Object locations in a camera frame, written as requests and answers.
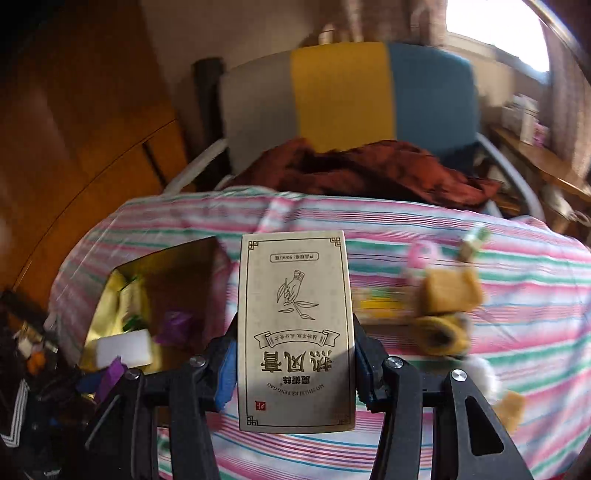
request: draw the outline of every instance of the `wooden shelf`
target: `wooden shelf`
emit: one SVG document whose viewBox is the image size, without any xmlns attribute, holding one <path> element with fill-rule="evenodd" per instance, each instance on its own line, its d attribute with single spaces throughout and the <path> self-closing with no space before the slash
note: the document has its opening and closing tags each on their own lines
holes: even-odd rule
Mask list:
<svg viewBox="0 0 591 480">
<path fill-rule="evenodd" d="M 547 183 L 556 185 L 565 192 L 572 193 L 581 199 L 591 202 L 591 187 L 579 177 L 570 165 L 556 156 L 547 148 L 528 145 L 506 128 L 495 125 L 491 127 L 493 139 L 511 150 L 520 160 L 538 173 Z"/>
</svg>

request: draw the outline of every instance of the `chair armrest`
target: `chair armrest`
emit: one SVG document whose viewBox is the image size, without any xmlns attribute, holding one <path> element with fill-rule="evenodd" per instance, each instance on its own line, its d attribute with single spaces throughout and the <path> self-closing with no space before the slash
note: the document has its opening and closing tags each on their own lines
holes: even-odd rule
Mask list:
<svg viewBox="0 0 591 480">
<path fill-rule="evenodd" d="M 476 134 L 477 142 L 486 150 L 491 160 L 501 169 L 513 188 L 517 189 L 527 207 L 528 214 L 545 222 L 544 211 L 537 195 L 509 160 L 482 134 Z"/>
<path fill-rule="evenodd" d="M 162 195 L 177 195 L 181 193 L 181 190 L 189 185 L 227 147 L 228 141 L 225 138 L 220 138 L 212 143 L 166 185 Z"/>
</svg>

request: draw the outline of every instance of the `bed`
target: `bed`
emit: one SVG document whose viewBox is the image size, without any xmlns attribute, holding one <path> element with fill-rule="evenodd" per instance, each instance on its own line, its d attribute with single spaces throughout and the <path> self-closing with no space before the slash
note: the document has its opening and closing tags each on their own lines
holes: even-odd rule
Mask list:
<svg viewBox="0 0 591 480">
<path fill-rule="evenodd" d="M 591 427 L 591 254 L 578 241 L 532 217 L 512 221 L 415 203 L 307 196 L 260 188 L 145 197 L 128 201 L 90 230 L 71 251 L 53 284 L 50 311 L 60 346 L 79 355 L 111 269 L 147 253 L 215 235 L 232 261 L 226 325 L 236 312 L 241 235 L 251 232 L 342 229 L 353 286 L 401 283 L 409 244 L 438 243 L 457 252 L 475 222 L 492 236 L 475 265 L 485 304 L 472 314 L 474 353 L 488 359 L 505 388 L 527 398 L 513 440 L 536 479 L 566 470 Z M 420 367 L 405 337 L 378 335 L 390 354 Z M 222 478 L 364 479 L 372 469 L 383 415 L 358 403 L 355 430 L 314 435 L 242 433 L 236 397 L 208 418 Z M 424 413 L 420 479 L 430 477 L 432 414 Z M 171 478 L 167 432 L 161 432 L 163 478 Z"/>
</svg>

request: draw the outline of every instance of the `decorative border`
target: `decorative border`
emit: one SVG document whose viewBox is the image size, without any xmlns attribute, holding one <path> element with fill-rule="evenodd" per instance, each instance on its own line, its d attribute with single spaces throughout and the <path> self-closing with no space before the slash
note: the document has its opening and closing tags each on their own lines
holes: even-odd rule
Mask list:
<svg viewBox="0 0 591 480">
<path fill-rule="evenodd" d="M 283 239 L 269 239 L 269 240 L 249 240 L 248 241 L 248 252 L 246 255 L 246 287 L 245 287 L 245 292 L 244 292 L 244 296 L 245 296 L 245 314 L 244 314 L 244 324 L 245 324 L 245 330 L 246 330 L 246 326 L 248 324 L 248 265 L 250 264 L 250 253 L 251 250 L 254 250 L 255 247 L 258 246 L 259 242 L 289 242 L 289 241 L 293 241 L 293 240 L 329 240 L 331 243 L 333 243 L 335 245 L 335 247 L 338 247 L 338 249 L 340 250 L 340 263 L 341 263 L 341 275 L 343 277 L 343 296 L 345 298 L 345 308 L 347 308 L 347 290 L 345 288 L 345 282 L 347 281 L 347 279 L 345 278 L 345 266 L 343 265 L 343 249 L 341 246 L 341 241 L 339 237 L 325 237 L 325 236 L 320 236 L 320 237 L 312 237 L 312 238 L 283 238 Z M 347 341 L 347 351 L 349 350 L 349 322 L 346 322 L 346 326 L 347 326 L 347 335 L 346 335 L 346 341 Z M 244 363 L 245 365 L 248 365 L 248 348 L 245 348 L 244 350 Z M 348 376 L 348 383 L 349 383 L 349 390 L 352 388 L 351 386 L 351 362 L 347 362 L 347 376 Z M 288 427 L 286 425 L 259 425 L 258 420 L 254 419 L 253 415 L 249 415 L 248 414 L 248 368 L 245 368 L 245 372 L 244 372 L 244 410 L 246 413 L 246 425 L 247 426 L 261 426 L 261 427 L 285 427 L 285 428 L 306 428 L 306 427 L 335 427 L 338 425 L 346 425 L 350 422 L 350 417 L 349 415 L 347 415 L 344 418 L 339 419 L 338 423 L 329 423 L 326 425 L 298 425 L 297 427 Z M 352 411 L 352 409 L 355 408 L 355 405 L 349 405 L 349 412 Z"/>
</svg>

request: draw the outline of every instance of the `wooden cabinet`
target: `wooden cabinet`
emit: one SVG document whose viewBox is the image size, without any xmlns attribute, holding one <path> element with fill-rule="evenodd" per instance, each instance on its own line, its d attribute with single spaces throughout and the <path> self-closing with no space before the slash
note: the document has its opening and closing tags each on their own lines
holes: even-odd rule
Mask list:
<svg viewBox="0 0 591 480">
<path fill-rule="evenodd" d="M 68 0 L 0 77 L 0 284 L 47 306 L 76 242 L 187 164 L 135 0 Z"/>
</svg>

